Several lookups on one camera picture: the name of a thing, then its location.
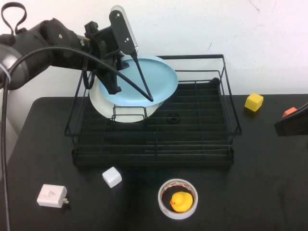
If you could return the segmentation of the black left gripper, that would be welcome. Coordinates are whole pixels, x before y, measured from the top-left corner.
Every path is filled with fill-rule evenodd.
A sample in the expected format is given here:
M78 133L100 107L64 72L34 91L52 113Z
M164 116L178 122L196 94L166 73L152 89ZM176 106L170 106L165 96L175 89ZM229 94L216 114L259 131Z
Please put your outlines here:
M90 40L92 54L103 60L108 65L116 68L119 47L112 27L99 30L96 22L89 22L85 25L85 37ZM105 86L109 94L117 94L121 88L117 85L117 75L110 70L98 69L97 78Z

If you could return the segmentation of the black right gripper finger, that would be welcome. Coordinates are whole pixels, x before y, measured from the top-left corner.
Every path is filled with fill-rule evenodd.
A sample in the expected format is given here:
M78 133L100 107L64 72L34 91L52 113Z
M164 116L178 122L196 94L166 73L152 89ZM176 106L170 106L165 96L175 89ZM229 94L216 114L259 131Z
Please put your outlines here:
M308 133L308 104L300 108L289 108L282 118L275 124L274 128L278 136L292 136Z

